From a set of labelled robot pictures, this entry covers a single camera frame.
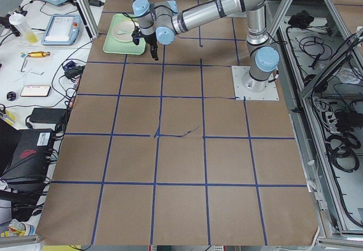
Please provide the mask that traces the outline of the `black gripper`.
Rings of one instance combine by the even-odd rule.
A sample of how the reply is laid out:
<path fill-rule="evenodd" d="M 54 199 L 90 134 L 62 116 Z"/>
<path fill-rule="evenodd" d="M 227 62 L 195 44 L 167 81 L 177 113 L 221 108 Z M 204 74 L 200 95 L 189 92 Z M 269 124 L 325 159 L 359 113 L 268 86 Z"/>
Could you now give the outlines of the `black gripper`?
<path fill-rule="evenodd" d="M 144 39 L 145 39 L 145 42 L 150 45 L 151 57 L 155 61 L 158 61 L 159 57 L 158 57 L 158 46 L 157 46 L 156 34 L 145 35 Z"/>

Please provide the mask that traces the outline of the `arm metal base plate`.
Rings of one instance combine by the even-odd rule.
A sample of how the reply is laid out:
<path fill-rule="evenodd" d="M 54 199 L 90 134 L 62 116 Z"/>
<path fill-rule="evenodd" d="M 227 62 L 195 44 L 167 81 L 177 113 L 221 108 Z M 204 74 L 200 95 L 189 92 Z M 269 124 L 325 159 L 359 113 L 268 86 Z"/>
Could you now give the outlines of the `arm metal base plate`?
<path fill-rule="evenodd" d="M 274 76 L 265 81 L 254 80 L 249 66 L 232 66 L 234 97 L 237 100 L 279 101 Z"/>

